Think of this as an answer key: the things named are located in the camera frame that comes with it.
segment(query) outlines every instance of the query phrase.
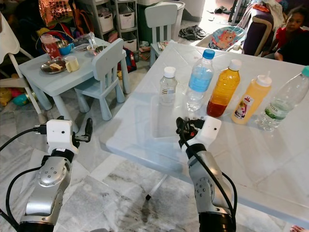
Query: gray shelving unit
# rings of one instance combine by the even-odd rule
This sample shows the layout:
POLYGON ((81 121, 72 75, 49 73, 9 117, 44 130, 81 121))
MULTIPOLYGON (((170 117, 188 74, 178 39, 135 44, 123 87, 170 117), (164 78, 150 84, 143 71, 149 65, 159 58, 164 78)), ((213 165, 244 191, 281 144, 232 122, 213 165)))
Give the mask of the gray shelving unit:
POLYGON ((123 37, 122 33, 125 33, 125 32, 132 32, 134 34, 134 36, 136 37, 137 39, 137 50, 139 48, 139 33, 138 33, 138 25, 137 25, 137 0, 125 0, 125 1, 119 1, 119 0, 113 0, 113 2, 115 3, 115 10, 116 10, 116 22, 117 22, 117 25, 116 25, 116 29, 118 31, 118 35, 120 38, 123 37), (133 11, 135 13, 135 22, 134 22, 134 27, 132 28, 127 28, 127 29, 121 29, 121 26, 120 26, 120 15, 119 15, 119 7, 118 7, 118 4, 128 4, 128 3, 132 3, 133 5, 133 11))
POLYGON ((92 21, 92 24, 93 24, 93 27, 94 27, 94 30, 95 30, 94 33, 95 33, 96 37, 104 40, 103 35, 114 30, 114 27, 113 27, 111 30, 103 32, 102 29, 101 29, 100 20, 99 20, 99 17, 98 17, 97 6, 99 6, 99 5, 106 4, 107 8, 110 11, 112 11, 110 0, 101 0, 101 1, 75 0, 75 2, 79 5, 80 9, 83 9, 86 12, 89 13, 89 17, 91 18, 91 21, 92 21))

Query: blue bottle cap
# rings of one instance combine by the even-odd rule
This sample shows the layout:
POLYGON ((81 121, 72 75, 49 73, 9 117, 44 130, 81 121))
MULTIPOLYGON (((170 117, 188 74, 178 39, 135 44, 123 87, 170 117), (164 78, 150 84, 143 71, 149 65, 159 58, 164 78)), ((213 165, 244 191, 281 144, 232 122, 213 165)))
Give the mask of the blue bottle cap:
POLYGON ((305 76, 309 77, 309 66, 304 67, 303 71, 301 73, 305 76))
POLYGON ((214 51, 211 49, 205 49, 203 53, 203 58, 205 59, 213 59, 214 58, 214 51))

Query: black cable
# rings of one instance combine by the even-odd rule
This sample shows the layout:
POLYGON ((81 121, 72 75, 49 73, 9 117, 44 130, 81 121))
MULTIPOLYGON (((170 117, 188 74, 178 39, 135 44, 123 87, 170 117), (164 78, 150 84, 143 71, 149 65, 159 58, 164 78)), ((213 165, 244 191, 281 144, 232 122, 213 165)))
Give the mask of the black cable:
POLYGON ((6 212, 8 214, 8 216, 10 217, 10 219, 16 223, 17 221, 15 220, 15 218, 13 217, 12 213, 11 213, 11 209, 10 209, 10 195, 11 195, 11 190, 12 190, 12 187, 13 187, 13 184, 15 183, 15 181, 21 177, 22 175, 26 174, 26 173, 30 173, 30 172, 33 172, 33 171, 36 171, 36 170, 39 170, 41 167, 37 167, 37 168, 32 168, 32 169, 29 169, 29 170, 25 170, 23 171, 22 173, 18 174, 17 176, 14 177, 14 179, 10 182, 10 185, 8 187, 8 190, 6 192, 6 199, 5 199, 5 207, 6 207, 6 212))
POLYGON ((17 139, 18 137, 22 136, 23 134, 26 134, 26 133, 29 133, 29 132, 32 132, 32 131, 37 131, 36 128, 32 128, 32 129, 29 129, 29 130, 25 130, 17 135, 15 135, 12 139, 10 139, 9 141, 7 141, 5 144, 3 144, 1 147, 0 147, 0 151, 2 151, 8 144, 10 144, 12 141, 14 141, 15 139, 17 139))
POLYGON ((194 157, 197 159, 197 161, 200 162, 200 164, 203 166, 203 168, 207 171, 207 173, 211 176, 211 178, 213 179, 213 181, 215 182, 215 184, 217 185, 218 189, 220 190, 220 192, 222 193, 227 205, 228 205, 228 208, 229 210, 231 211, 231 214, 232 214, 232 222, 233 222, 233 225, 234 225, 234 229, 236 231, 236 218, 235 218, 235 212, 234 212, 234 209, 232 207, 232 203, 231 201, 229 200, 227 194, 225 193, 224 189, 222 188, 221 184, 219 183, 219 181, 217 180, 217 178, 214 176, 214 174, 211 172, 211 170, 207 167, 207 165, 205 164, 205 162, 201 159, 200 156, 198 156, 198 154, 190 147, 190 145, 187 143, 186 139, 185 139, 185 136, 184 136, 184 133, 183 133, 183 130, 184 130, 184 127, 186 126, 186 124, 189 124, 190 121, 186 121, 183 126, 182 126, 182 130, 181 130, 181 137, 184 141, 184 144, 187 146, 187 148, 190 150, 190 152, 192 152, 192 154, 194 155, 194 157))
POLYGON ((18 223, 15 223, 14 221, 11 220, 11 218, 9 216, 7 216, 5 214, 5 212, 3 212, 1 209, 0 209, 0 215, 7 221, 10 223, 10 225, 17 231, 18 230, 18 223))
POLYGON ((230 184, 233 188, 233 192, 234 192, 234 207, 233 207, 233 210, 234 210, 234 213, 236 214, 236 210, 237 210, 237 190, 236 190, 236 186, 234 185, 232 179, 227 174, 222 172, 222 175, 228 180, 228 182, 230 182, 230 184))

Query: red liquid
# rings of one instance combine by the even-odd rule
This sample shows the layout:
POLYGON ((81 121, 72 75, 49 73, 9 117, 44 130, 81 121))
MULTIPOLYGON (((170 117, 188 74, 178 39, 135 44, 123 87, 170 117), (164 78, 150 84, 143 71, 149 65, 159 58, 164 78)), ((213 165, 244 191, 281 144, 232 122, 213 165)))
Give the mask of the red liquid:
POLYGON ((61 57, 61 54, 57 48, 56 43, 45 43, 44 46, 45 46, 46 52, 48 53, 50 59, 61 57))
POLYGON ((220 117, 224 113, 226 107, 227 105, 218 105, 209 101, 207 105, 207 114, 211 117, 220 117))

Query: white table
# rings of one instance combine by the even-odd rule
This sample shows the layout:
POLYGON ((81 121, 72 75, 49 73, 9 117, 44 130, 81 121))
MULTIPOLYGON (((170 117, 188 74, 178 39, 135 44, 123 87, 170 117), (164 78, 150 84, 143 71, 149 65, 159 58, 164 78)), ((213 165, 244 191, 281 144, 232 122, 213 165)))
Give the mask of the white table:
MULTIPOLYGON (((95 38, 95 41, 99 46, 110 45, 109 42, 99 38, 95 38)), ((47 93, 49 96, 53 97, 60 114, 64 116, 65 119, 73 122, 73 131, 78 132, 78 127, 66 109, 60 94, 93 77, 93 67, 91 62, 94 56, 89 54, 88 51, 71 52, 68 56, 76 56, 80 66, 78 70, 74 72, 68 72, 65 70, 57 74, 44 73, 41 70, 41 66, 50 60, 48 54, 41 55, 19 65, 19 69, 29 81, 29 84, 45 110, 52 108, 49 100, 44 94, 47 93)), ((125 57, 126 52, 123 50, 123 59, 121 60, 121 69, 123 71, 123 91, 124 93, 130 93, 130 83, 125 57)))
MULTIPOLYGON (((181 153, 177 138, 160 141, 152 137, 150 102, 158 94, 159 81, 166 66, 176 68, 178 94, 185 92, 192 66, 201 58, 203 50, 201 47, 171 43, 102 131, 102 149, 191 183, 187 156, 181 153)), ((222 171, 236 184, 239 203, 309 228, 309 94, 273 132, 258 129, 254 123, 256 116, 245 126, 230 119, 231 111, 250 80, 271 71, 273 89, 257 110, 260 112, 270 96, 299 74, 303 66, 231 52, 215 52, 213 65, 216 73, 205 103, 220 70, 225 69, 230 60, 240 59, 242 68, 241 82, 220 118, 222 126, 209 151, 222 171)))

